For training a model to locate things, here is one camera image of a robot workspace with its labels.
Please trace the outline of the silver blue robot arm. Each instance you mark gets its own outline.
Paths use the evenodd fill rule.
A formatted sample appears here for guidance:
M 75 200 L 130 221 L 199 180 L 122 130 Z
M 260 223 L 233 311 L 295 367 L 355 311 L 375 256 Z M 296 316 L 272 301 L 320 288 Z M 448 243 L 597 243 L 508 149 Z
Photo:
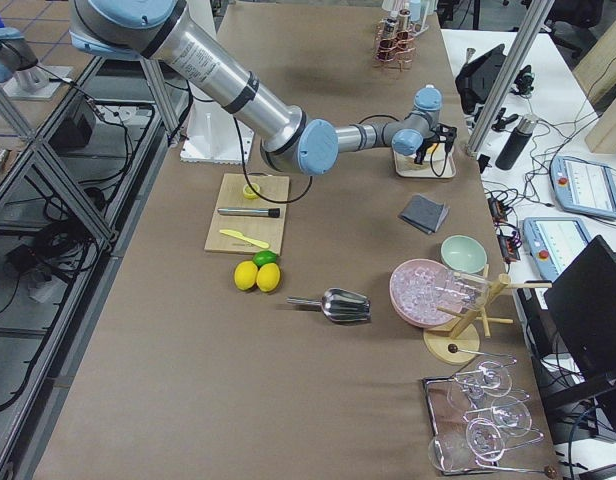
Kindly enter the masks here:
M 262 138 L 266 164 L 280 172 L 322 175 L 342 152 L 389 147 L 424 158 L 434 143 L 452 149 L 456 130 L 439 120 L 441 92 L 420 89 L 400 121 L 334 127 L 288 106 L 192 18 L 184 1 L 74 1 L 70 34 L 86 53 L 161 60 Z

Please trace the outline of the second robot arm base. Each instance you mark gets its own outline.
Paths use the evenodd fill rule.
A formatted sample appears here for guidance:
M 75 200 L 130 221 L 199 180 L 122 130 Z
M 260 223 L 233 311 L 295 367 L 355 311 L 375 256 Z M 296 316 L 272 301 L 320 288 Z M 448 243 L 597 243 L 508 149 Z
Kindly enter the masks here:
M 0 28 L 0 85 L 11 99 L 49 100 L 72 70 L 44 65 L 18 29 Z

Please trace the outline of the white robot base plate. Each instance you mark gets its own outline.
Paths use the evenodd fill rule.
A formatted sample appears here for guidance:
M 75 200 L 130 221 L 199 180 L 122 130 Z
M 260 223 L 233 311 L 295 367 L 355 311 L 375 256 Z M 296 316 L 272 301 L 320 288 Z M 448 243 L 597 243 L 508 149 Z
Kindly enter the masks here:
M 254 131 L 216 103 L 195 100 L 180 158 L 188 163 L 240 164 L 248 161 Z

